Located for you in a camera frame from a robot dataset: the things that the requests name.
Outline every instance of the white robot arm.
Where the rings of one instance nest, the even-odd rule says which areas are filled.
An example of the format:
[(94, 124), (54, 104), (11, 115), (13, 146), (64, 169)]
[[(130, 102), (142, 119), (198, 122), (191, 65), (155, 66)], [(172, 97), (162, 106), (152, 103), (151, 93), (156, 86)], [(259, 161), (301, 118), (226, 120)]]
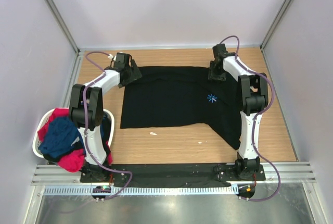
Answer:
[(261, 76), (249, 72), (251, 69), (239, 57), (236, 59), (235, 53), (229, 53), (224, 44), (214, 46), (213, 53), (214, 61), (210, 62), (208, 79), (224, 82), (228, 72), (238, 83), (236, 103), (241, 115), (241, 143), (235, 161), (235, 171), (239, 179), (246, 180), (260, 169), (260, 158), (253, 145), (258, 149), (262, 115), (257, 115), (256, 121), (254, 117), (268, 105), (267, 82)]
[[(114, 86), (121, 88), (140, 77), (141, 73), (135, 61), (132, 59), (132, 56), (125, 53), (117, 53), (117, 55), (112, 59), (110, 67), (105, 69), (105, 74), (101, 74), (99, 77), (95, 78), (92, 82), (96, 82), (94, 82), (94, 84), (87, 90), (87, 103), (89, 104), (88, 130), (86, 133), (87, 143), (90, 152), (100, 164), (103, 164), (107, 157), (100, 135), (100, 125), (104, 114), (103, 95), (105, 95)], [(85, 134), (83, 90), (90, 83), (91, 82), (84, 85), (75, 84), (73, 86), (69, 107), (69, 117), (77, 126), (83, 139)], [(90, 167), (95, 167), (95, 170), (100, 170), (100, 167), (90, 155), (86, 157), (86, 161), (89, 163)]]

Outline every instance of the white laundry basket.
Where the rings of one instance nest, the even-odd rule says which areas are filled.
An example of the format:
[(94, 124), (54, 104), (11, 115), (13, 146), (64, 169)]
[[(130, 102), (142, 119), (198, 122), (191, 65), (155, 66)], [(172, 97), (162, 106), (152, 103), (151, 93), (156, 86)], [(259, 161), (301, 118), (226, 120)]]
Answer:
[[(50, 111), (48, 111), (42, 118), (42, 120), (40, 121), (40, 123), (38, 124), (38, 127), (37, 127), (37, 130), (35, 132), (35, 137), (33, 139), (33, 143), (32, 143), (32, 150), (33, 152), (35, 153), (36, 156), (40, 157), (40, 158), (44, 158), (43, 154), (40, 152), (40, 150), (38, 149), (38, 147), (40, 146), (41, 144), (41, 141), (38, 137), (38, 130), (41, 129), (41, 127), (47, 123), (49, 117), (52, 115), (53, 111), (55, 109), (51, 109)], [(108, 141), (108, 145), (109, 147), (111, 147), (111, 142), (112, 142), (112, 138), (113, 138), (113, 133), (114, 133), (114, 116), (113, 114), (104, 109), (104, 112), (108, 115), (108, 118), (111, 120), (111, 132), (110, 132), (110, 138), (109, 138), (109, 141)]]

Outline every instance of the black fabric strip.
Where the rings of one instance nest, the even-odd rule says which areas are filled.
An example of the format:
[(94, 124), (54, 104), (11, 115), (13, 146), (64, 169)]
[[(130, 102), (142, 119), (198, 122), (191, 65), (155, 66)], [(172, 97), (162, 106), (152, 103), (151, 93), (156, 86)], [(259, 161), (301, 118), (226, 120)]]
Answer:
[[(216, 188), (230, 186), (216, 179), (218, 164), (116, 164), (112, 169), (133, 173), (132, 188)], [(129, 175), (114, 173), (114, 186), (123, 187)]]

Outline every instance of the red cloth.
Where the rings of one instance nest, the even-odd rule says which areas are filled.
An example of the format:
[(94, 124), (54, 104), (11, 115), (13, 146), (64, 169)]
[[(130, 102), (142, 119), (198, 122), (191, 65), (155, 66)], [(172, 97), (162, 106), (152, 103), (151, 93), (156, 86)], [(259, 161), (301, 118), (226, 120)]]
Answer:
[(55, 110), (53, 110), (52, 115), (50, 115), (50, 117), (48, 118), (47, 123), (44, 124), (41, 127), (41, 129), (39, 129), (37, 132), (39, 140), (41, 142), (44, 140), (44, 136), (47, 133), (48, 126), (54, 119), (56, 119), (57, 117), (60, 117), (60, 116), (68, 116), (68, 114), (69, 114), (68, 108), (56, 108)]
[(108, 163), (109, 163), (109, 165), (111, 165), (112, 162), (113, 162), (113, 159), (112, 159), (112, 155), (111, 155), (111, 152), (110, 152), (110, 154), (108, 156)]
[(84, 149), (74, 150), (69, 155), (65, 155), (60, 159), (58, 165), (68, 172), (75, 173), (78, 172), (84, 164)]

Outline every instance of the wooden surface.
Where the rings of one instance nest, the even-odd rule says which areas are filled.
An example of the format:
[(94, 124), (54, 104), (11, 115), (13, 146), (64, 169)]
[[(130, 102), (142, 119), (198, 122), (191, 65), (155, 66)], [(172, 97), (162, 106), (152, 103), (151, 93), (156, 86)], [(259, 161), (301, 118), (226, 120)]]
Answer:
[[(125, 51), (133, 56), (138, 66), (201, 66), (213, 60), (212, 49), (158, 49)], [(241, 48), (241, 60), (258, 72), (267, 72), (259, 48)], [(107, 56), (93, 54), (90, 58), (102, 67), (110, 64)], [(89, 82), (100, 75), (100, 70), (83, 60), (78, 83)], [(114, 114), (116, 128), (111, 146), (115, 164), (152, 163), (218, 163), (234, 162), (233, 150), (208, 125), (198, 123), (184, 127), (120, 129), (124, 88), (112, 88), (104, 96), (104, 108)], [(259, 134), (261, 154), (272, 161), (294, 161), (289, 136), (275, 101), (262, 118)]]

